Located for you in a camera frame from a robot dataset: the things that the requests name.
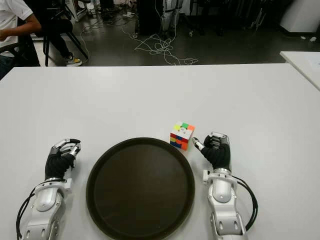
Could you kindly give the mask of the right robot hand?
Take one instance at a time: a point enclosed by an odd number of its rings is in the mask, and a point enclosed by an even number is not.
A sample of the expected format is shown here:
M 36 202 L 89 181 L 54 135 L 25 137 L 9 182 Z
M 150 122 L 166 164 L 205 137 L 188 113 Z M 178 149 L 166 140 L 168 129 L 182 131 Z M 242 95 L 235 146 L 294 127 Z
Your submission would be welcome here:
M 213 169 L 225 169 L 232 172 L 230 141 L 227 135 L 211 132 L 203 143 L 196 137 L 192 137 L 192 143 Z

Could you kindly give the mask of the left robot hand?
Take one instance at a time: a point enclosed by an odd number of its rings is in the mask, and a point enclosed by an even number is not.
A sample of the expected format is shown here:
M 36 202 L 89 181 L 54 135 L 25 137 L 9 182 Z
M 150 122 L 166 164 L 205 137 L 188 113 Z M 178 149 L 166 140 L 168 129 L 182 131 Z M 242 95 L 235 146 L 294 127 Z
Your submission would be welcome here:
M 54 144 L 46 160 L 45 180 L 62 180 L 66 171 L 75 167 L 76 156 L 80 150 L 81 141 L 75 138 L 65 138 Z

